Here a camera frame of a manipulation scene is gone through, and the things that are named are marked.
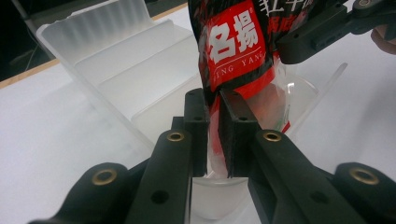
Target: screw hole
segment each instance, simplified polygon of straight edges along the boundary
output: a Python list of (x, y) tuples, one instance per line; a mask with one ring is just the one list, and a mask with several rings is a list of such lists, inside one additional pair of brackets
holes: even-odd
[(110, 184), (117, 178), (117, 172), (114, 169), (105, 169), (96, 172), (92, 177), (92, 183), (96, 186)]
[(282, 139), (278, 133), (265, 133), (263, 137), (270, 142), (278, 142)]
[(166, 203), (168, 199), (169, 199), (169, 194), (164, 190), (157, 190), (151, 195), (151, 201), (156, 204)]
[(166, 138), (172, 142), (178, 142), (184, 139), (183, 133), (169, 133)]
[(315, 203), (329, 203), (329, 198), (320, 191), (315, 191), (310, 196)]
[(349, 174), (356, 180), (360, 181), (361, 183), (367, 185), (377, 185), (379, 183), (378, 177), (374, 175), (372, 172), (359, 168), (354, 167), (349, 170)]

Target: wooden table edge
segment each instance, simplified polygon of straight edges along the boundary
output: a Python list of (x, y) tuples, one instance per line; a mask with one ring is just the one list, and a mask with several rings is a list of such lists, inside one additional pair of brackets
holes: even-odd
[[(173, 8), (171, 8), (171, 9), (169, 9), (169, 10), (167, 10), (167, 11), (161, 13), (161, 14), (158, 14), (157, 16), (152, 17), (152, 19), (154, 21), (156, 21), (156, 20), (158, 20), (158, 19), (160, 19), (160, 18), (162, 18), (164, 16), (167, 16), (167, 15), (169, 15), (169, 14), (175, 12), (175, 11), (178, 11), (178, 10), (180, 10), (183, 7), (186, 7), (186, 6), (187, 6), (187, 3), (184, 3), (184, 4), (182, 4), (182, 5), (178, 6), (178, 7), (173, 7)], [(5, 79), (5, 80), (0, 82), (0, 89), (3, 89), (6, 86), (12, 85), (12, 84), (14, 84), (14, 83), (16, 83), (18, 81), (21, 81), (21, 80), (23, 80), (23, 79), (25, 79), (25, 78), (27, 78), (29, 76), (32, 76), (32, 75), (37, 74), (37, 73), (39, 73), (39, 72), (41, 72), (41, 71), (43, 71), (45, 69), (48, 69), (48, 68), (58, 64), (59, 62), (60, 61), (58, 59), (54, 59), (54, 60), (49, 61), (47, 63), (40, 64), (39, 66), (34, 67), (34, 68), (30, 69), (30, 70), (27, 70), (25, 72), (17, 74), (14, 77), (9, 77), (8, 79)]]

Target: transparent plastic container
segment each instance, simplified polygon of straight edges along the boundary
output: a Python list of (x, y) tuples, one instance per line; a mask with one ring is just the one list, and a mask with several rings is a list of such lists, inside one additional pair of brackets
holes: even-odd
[(150, 149), (152, 142), (136, 131), (131, 117), (198, 73), (192, 32), (169, 20), (153, 21), (143, 0), (82, 10), (41, 26), (37, 37), (96, 109)]

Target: printed logo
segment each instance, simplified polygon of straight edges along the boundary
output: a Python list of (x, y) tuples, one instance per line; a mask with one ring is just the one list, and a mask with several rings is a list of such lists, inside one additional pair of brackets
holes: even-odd
[(259, 67), (264, 62), (265, 45), (250, 1), (228, 8), (210, 23), (214, 25), (206, 51), (213, 91), (221, 83)]

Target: red packaging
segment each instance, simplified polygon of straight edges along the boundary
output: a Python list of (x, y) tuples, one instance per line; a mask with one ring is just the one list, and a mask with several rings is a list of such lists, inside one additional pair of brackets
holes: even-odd
[(219, 142), (220, 89), (239, 92), (263, 129), (289, 128), (288, 95), (276, 72), (276, 40), (307, 19), (314, 0), (189, 0), (199, 70), (210, 108), (209, 158), (225, 176)]

